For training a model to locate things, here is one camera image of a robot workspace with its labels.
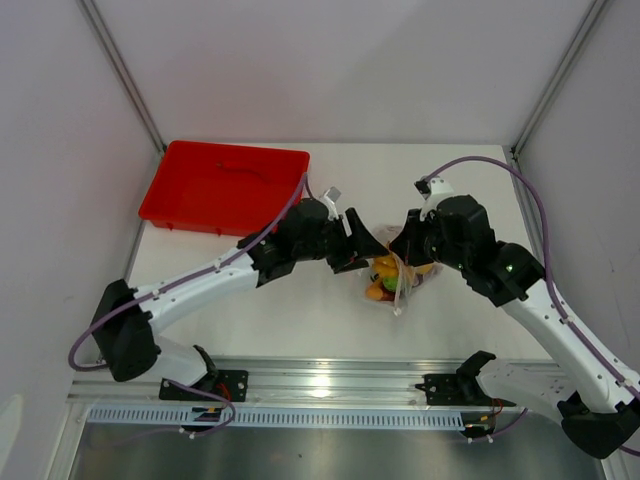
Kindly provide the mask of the ginger root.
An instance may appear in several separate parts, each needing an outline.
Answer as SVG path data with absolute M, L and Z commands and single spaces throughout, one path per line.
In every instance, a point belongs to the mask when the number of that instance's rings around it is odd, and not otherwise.
M 397 279 L 399 273 L 397 262 L 392 255 L 375 258 L 371 264 L 370 276 L 373 279 Z

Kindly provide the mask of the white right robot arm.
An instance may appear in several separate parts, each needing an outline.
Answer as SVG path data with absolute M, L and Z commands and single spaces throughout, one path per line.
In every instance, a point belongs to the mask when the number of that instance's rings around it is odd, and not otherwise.
M 639 375 L 624 366 L 555 292 L 524 247 L 496 238 L 485 208 L 469 195 L 428 213 L 409 211 L 390 249 L 411 266 L 439 263 L 523 326 L 561 368 L 555 380 L 479 351 L 457 370 L 458 395 L 512 402 L 559 424 L 583 452 L 605 459 L 639 429 Z

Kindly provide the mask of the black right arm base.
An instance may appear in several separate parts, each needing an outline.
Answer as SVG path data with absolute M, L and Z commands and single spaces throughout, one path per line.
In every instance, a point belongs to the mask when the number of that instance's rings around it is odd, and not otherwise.
M 430 406 L 479 406 L 493 405 L 493 399 L 480 388 L 477 377 L 482 367 L 495 360 L 496 355 L 478 351 L 465 360 L 454 373 L 428 373 L 414 388 L 421 391 Z

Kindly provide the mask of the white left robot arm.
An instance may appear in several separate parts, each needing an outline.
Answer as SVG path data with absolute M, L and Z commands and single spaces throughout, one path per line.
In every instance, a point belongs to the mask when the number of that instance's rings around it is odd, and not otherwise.
M 291 274 L 299 262 L 323 260 L 338 274 L 365 268 L 386 253 L 354 209 L 334 214 L 321 201 L 306 198 L 277 223 L 198 270 L 147 286 L 131 287 L 123 279 L 110 283 L 91 335 L 115 381 L 150 373 L 181 383 L 192 398 L 204 400 L 217 387 L 212 360 L 198 345 L 163 337 L 164 330 L 217 298 Z

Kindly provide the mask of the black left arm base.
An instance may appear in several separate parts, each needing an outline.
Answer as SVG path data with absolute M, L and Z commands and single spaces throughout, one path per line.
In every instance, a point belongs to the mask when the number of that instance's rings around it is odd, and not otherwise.
M 194 346 L 205 367 L 204 376 L 188 390 L 184 390 L 169 380 L 163 379 L 159 389 L 159 399 L 164 401 L 210 400 L 204 395 L 215 394 L 230 402 L 244 402 L 248 389 L 249 372 L 246 370 L 220 370 L 212 357 L 200 346 Z

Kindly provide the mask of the clear zip bag pink dots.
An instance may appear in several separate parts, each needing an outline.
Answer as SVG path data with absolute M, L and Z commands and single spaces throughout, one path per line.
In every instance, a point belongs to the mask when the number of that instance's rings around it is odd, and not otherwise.
M 401 230 L 402 230 L 402 227 L 398 225 L 381 224 L 374 228 L 373 235 L 380 243 L 382 243 L 388 249 L 391 241 L 394 240 L 400 234 Z M 400 282 L 401 283 L 404 283 L 405 281 L 410 282 L 409 280 L 410 276 L 412 274 L 415 274 L 413 271 L 414 267 L 405 264 L 402 261 L 400 256 L 396 255 L 395 253 L 392 253 L 389 249 L 388 249 L 388 255 L 392 255 L 397 262 L 397 265 L 400 271 L 399 273 Z M 368 266 L 357 273 L 358 280 L 356 285 L 358 287 L 358 291 L 362 294 L 362 299 L 364 302 L 366 302 L 369 305 L 382 308 L 390 312 L 396 317 L 401 316 L 406 311 L 410 303 L 411 297 L 417 294 L 420 290 L 424 289 L 426 285 L 428 283 L 431 283 L 437 276 L 440 275 L 442 271 L 442 266 L 440 264 L 431 263 L 435 265 L 435 268 L 428 274 L 429 275 L 428 280 L 419 288 L 414 289 L 409 296 L 405 297 L 403 300 L 400 300 L 400 301 L 396 300 L 394 302 L 377 302 L 377 301 L 369 300 L 365 295 L 365 290 L 368 285 L 368 279 L 371 274 L 371 264 L 373 263 L 373 260 L 369 260 Z

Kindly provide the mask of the yellow lemon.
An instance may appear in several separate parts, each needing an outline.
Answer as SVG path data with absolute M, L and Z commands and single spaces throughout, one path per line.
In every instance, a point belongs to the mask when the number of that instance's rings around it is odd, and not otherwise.
M 413 271 L 417 275 L 426 275 L 429 274 L 435 268 L 434 264 L 427 264 L 419 267 L 414 267 Z

